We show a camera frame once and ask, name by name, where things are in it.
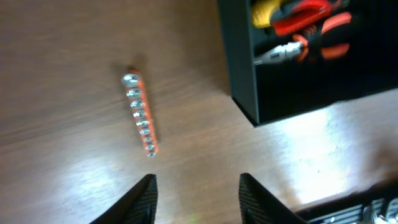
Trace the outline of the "red small cutting pliers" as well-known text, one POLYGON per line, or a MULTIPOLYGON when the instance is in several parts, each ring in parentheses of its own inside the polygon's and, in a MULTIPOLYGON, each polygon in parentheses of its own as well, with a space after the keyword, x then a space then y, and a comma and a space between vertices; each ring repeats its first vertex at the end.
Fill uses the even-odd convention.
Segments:
POLYGON ((273 12, 271 26, 278 36, 292 34, 332 14, 342 0, 296 0, 285 2, 273 12))

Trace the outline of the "yellow black stubby screwdriver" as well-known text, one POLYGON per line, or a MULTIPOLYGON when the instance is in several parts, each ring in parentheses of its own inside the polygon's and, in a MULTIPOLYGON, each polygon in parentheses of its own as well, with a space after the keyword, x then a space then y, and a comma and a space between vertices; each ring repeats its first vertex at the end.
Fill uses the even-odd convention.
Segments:
POLYGON ((255 28, 263 29, 272 26, 273 13, 280 9, 283 0, 257 0, 251 5, 252 24, 255 28))

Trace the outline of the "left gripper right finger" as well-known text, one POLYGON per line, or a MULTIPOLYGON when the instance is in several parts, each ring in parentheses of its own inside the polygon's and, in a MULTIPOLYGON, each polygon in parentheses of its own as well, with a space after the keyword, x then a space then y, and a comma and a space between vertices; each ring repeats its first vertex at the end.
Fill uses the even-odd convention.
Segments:
POLYGON ((307 224, 251 174, 239 177, 239 208, 243 224, 307 224))

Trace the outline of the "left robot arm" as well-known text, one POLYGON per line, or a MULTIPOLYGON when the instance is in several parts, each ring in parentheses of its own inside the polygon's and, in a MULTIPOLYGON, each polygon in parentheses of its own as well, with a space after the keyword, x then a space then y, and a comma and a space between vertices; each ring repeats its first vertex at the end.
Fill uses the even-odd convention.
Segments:
MULTIPOLYGON (((397 223, 396 180, 295 213, 251 174, 242 173, 238 199, 247 224, 397 223)), ((157 177, 147 174, 93 222, 154 224, 157 201, 157 177)))

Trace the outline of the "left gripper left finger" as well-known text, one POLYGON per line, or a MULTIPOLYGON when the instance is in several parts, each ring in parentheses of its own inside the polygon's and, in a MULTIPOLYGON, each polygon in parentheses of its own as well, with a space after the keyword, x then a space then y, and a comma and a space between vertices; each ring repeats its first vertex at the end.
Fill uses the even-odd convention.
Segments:
POLYGON ((157 202, 157 177, 147 174, 90 224, 154 224, 157 202))

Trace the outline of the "orange long-nose pliers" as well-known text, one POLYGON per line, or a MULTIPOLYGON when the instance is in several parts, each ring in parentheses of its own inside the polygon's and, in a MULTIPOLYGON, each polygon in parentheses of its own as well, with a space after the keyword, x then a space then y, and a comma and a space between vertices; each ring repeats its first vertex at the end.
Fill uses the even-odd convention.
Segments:
POLYGON ((320 25, 311 25, 292 41, 278 45, 268 52, 254 58, 255 65, 277 64, 288 60, 303 62, 318 58, 333 60, 348 53, 350 44, 344 42, 354 30, 357 22, 349 12, 342 12, 326 19, 320 25))

